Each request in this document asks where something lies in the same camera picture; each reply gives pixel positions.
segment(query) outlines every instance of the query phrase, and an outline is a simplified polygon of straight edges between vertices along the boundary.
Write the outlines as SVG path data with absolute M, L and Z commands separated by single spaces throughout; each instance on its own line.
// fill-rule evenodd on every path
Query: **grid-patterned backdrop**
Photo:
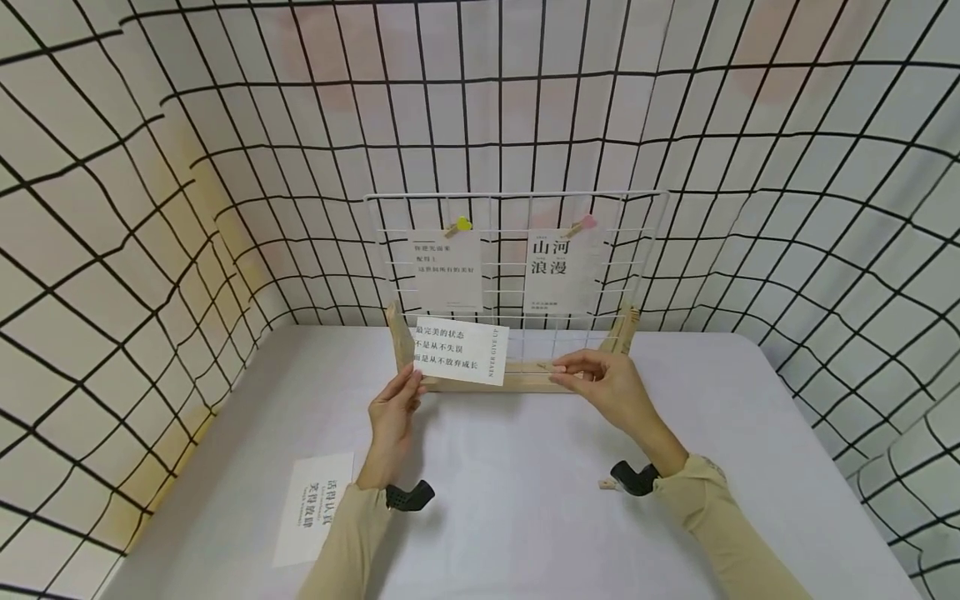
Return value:
M 0 593 L 93 597 L 271 330 L 384 324 L 364 194 L 665 188 L 641 328 L 760 344 L 956 597 L 958 28 L 949 0 L 0 0 Z

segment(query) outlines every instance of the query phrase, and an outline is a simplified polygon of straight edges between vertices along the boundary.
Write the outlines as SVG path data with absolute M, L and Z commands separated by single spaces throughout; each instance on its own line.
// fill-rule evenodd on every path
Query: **card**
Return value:
M 589 268 L 594 236 L 569 229 L 531 229 L 527 240 L 523 312 L 578 314 L 588 312 L 592 289 Z
M 483 310 L 480 234 L 442 230 L 410 231 L 410 251 L 417 276 L 420 307 L 449 312 Z
M 320 556 L 333 514 L 353 481 L 353 453 L 294 463 L 276 539 L 274 566 L 312 563 Z
M 503 385 L 509 327 L 417 317 L 414 367 L 424 375 Z

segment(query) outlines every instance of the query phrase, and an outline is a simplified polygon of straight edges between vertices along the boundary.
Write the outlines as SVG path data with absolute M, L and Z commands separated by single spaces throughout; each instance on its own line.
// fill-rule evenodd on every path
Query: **wooden clothespin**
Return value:
M 587 215 L 580 221 L 573 224 L 573 227 L 570 228 L 570 231 L 564 234 L 566 239 L 570 239 L 577 233 L 580 233 L 584 229 L 593 229 L 597 226 L 597 220 L 593 218 L 593 215 Z
M 470 231 L 473 229 L 473 223 L 467 217 L 460 217 L 457 222 L 446 228 L 444 237 L 449 239 L 457 234 L 457 231 Z

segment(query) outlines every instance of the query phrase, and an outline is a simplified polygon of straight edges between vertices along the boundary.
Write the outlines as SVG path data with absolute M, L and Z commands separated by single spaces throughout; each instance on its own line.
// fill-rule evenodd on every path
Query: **wire frame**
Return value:
M 634 306 L 645 285 L 645 269 L 669 193 L 657 190 L 495 194 L 371 194 L 370 209 L 389 283 L 408 326 L 417 317 L 508 326 L 508 360 L 524 371 L 542 372 L 536 363 L 578 348 L 598 348 L 608 338 L 621 309 Z M 572 228 L 584 216 L 595 229 L 595 251 L 585 274 L 588 309 L 544 315 L 523 311 L 527 241 L 532 229 Z M 422 307 L 412 229 L 447 229 L 467 217 L 481 239 L 483 305 L 479 312 L 436 312 Z

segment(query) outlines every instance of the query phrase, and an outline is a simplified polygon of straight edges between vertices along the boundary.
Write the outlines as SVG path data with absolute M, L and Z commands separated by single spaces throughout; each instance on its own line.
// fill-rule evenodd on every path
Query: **tabletop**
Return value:
M 814 598 L 918 598 L 760 350 L 727 333 L 638 333 L 663 419 L 719 464 L 747 518 Z M 298 326 L 255 355 L 105 600 L 292 598 L 310 564 L 272 568 L 293 463 L 370 441 L 366 405 L 396 372 L 379 327 Z M 656 498 L 602 491 L 638 448 L 574 395 L 428 395 L 368 597 L 720 598 Z

